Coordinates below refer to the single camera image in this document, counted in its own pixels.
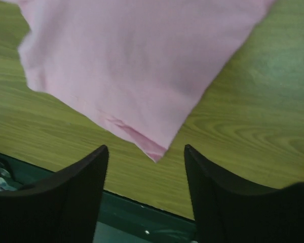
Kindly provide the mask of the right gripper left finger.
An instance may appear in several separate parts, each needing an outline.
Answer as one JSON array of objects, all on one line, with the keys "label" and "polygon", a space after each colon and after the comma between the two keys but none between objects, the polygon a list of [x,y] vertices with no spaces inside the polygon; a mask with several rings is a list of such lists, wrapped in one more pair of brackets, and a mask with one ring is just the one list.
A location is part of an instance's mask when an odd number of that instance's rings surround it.
[{"label": "right gripper left finger", "polygon": [[16,191],[0,191],[0,242],[93,242],[108,166],[100,146]]}]

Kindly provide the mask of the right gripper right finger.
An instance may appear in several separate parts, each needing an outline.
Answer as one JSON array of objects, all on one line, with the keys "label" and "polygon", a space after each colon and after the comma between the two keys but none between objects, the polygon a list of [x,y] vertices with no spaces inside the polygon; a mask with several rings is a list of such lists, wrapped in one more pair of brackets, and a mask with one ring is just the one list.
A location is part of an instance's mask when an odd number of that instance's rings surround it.
[{"label": "right gripper right finger", "polygon": [[184,163],[198,242],[304,242],[304,182],[263,186],[190,145]]}]

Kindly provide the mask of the light pink t shirt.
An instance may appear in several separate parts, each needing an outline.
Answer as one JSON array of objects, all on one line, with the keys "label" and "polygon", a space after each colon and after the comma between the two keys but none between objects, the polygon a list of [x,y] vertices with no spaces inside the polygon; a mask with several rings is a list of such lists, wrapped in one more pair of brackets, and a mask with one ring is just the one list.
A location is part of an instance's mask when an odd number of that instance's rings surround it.
[{"label": "light pink t shirt", "polygon": [[30,89],[162,158],[272,1],[17,1]]}]

